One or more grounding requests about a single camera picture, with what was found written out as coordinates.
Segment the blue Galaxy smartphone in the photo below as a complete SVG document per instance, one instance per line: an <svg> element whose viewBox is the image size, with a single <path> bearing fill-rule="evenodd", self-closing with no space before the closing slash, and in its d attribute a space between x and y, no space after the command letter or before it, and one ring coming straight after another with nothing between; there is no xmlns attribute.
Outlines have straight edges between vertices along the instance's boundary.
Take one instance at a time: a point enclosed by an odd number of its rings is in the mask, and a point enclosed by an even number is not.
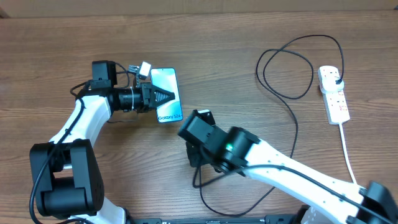
<svg viewBox="0 0 398 224"><path fill-rule="evenodd" d="M151 84L154 90L157 120L159 123L183 119L182 104L174 68L153 68Z"/></svg>

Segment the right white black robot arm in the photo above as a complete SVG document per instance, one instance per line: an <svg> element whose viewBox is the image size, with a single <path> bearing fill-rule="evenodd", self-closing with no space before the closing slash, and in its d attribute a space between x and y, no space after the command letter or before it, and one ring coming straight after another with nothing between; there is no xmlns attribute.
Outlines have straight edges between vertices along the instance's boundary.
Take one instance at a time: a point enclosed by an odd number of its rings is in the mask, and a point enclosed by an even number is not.
<svg viewBox="0 0 398 224"><path fill-rule="evenodd" d="M322 174L243 128L223 131L211 111L193 110L178 135L193 167L209 164L222 177L240 174L273 185L332 223L397 223L397 204L385 186L370 182L364 188Z"/></svg>

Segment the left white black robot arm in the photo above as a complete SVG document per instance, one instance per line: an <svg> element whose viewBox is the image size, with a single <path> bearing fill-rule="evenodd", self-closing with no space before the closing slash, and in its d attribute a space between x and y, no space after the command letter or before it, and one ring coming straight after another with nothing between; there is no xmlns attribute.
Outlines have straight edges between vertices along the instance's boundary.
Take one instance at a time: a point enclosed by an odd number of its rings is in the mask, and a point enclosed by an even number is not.
<svg viewBox="0 0 398 224"><path fill-rule="evenodd" d="M32 221L38 214L61 223L133 223L129 212L104 195L104 183L93 147L116 111L155 110L158 122L180 120L176 71L152 68L147 62L123 68L135 76L133 86L118 86L114 61L92 63L92 78L76 86L75 109L49 142L34 144L29 153L33 187L29 199Z"/></svg>

